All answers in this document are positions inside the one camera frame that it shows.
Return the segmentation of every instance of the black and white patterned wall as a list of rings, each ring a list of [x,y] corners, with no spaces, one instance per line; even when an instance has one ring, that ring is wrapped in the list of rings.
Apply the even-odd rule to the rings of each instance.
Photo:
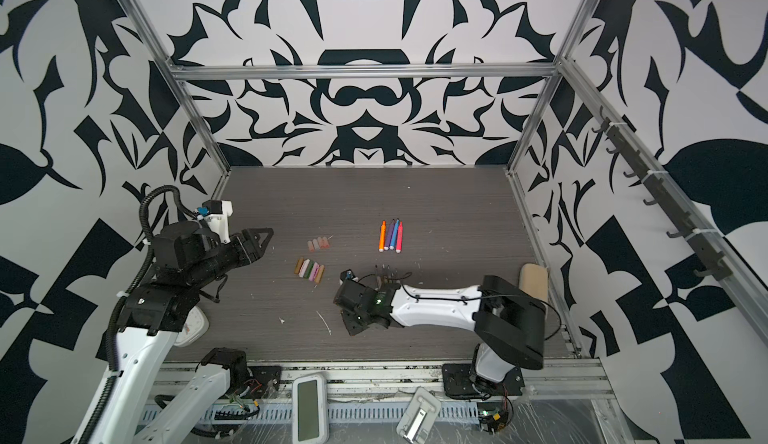
[[[140,0],[177,64],[552,61],[580,0]]]
[[[575,55],[763,281],[767,14],[768,0],[601,0]],[[639,442],[764,442],[768,349],[694,276],[703,265],[597,126],[562,84],[518,169],[585,349]]]
[[[2,440],[72,438],[135,276],[138,205],[187,206],[220,177],[116,0],[0,0]],[[155,226],[178,219],[169,201]]]
[[[187,85],[232,165],[504,164],[541,77]]]
[[[176,64],[552,61],[580,0],[140,0]],[[540,78],[195,82],[233,165],[501,164]]]

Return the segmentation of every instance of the robotic arm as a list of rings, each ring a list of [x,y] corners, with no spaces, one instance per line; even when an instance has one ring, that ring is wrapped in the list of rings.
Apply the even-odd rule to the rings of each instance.
[[[535,268],[544,272],[543,279]],[[483,343],[468,378],[479,395],[495,395],[515,366],[540,370],[544,365],[546,270],[534,264],[524,266],[522,275],[532,273],[539,279],[525,280],[526,293],[497,276],[485,276],[482,285],[463,289],[417,289],[384,278],[373,289],[347,271],[333,302],[342,308],[351,336],[370,325],[387,329],[433,324],[475,332]]]
[[[167,225],[155,236],[148,208],[164,192],[173,192],[177,208],[194,220]],[[149,245],[147,258],[134,282],[118,295],[105,334],[108,368],[72,443],[181,442],[215,400],[243,388],[248,380],[245,353],[216,348],[184,391],[134,435],[160,364],[200,296],[217,303],[226,273],[263,257],[274,235],[268,228],[229,234],[231,215],[232,203],[221,200],[208,200],[192,212],[172,186],[159,187],[142,201],[139,220]],[[150,267],[155,279],[145,282]],[[214,281],[221,281],[215,297],[203,291]]]

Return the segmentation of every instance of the red marker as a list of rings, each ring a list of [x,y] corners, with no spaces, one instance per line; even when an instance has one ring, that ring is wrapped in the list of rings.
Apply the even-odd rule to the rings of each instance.
[[[400,227],[397,228],[397,249],[395,252],[400,253],[402,250],[402,221],[400,221]]]

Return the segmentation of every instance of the device screen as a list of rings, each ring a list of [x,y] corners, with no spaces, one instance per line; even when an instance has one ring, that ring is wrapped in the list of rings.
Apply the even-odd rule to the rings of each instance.
[[[300,382],[296,387],[298,396],[299,440],[305,441],[320,437],[320,417],[317,409],[317,381]]]

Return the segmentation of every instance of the dark wood surface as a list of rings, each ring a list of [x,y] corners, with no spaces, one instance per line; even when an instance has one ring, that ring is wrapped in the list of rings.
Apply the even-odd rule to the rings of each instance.
[[[462,329],[371,328],[349,336],[332,302],[340,273],[364,276],[389,264],[400,275],[413,272],[411,285],[457,288],[480,284],[485,274],[517,284],[521,266],[534,262],[502,167],[239,167],[222,199],[234,207],[231,232],[272,227],[274,238],[263,259],[230,272],[220,304],[200,301],[210,328],[168,360],[197,361],[222,346],[245,350],[249,360],[470,359],[479,340]],[[403,251],[379,253],[381,222],[397,217]],[[310,253],[306,241],[322,236],[333,236],[330,249]],[[320,285],[293,274],[299,257],[326,266]],[[555,325],[550,315],[547,332]],[[545,355],[568,355],[559,335]]]

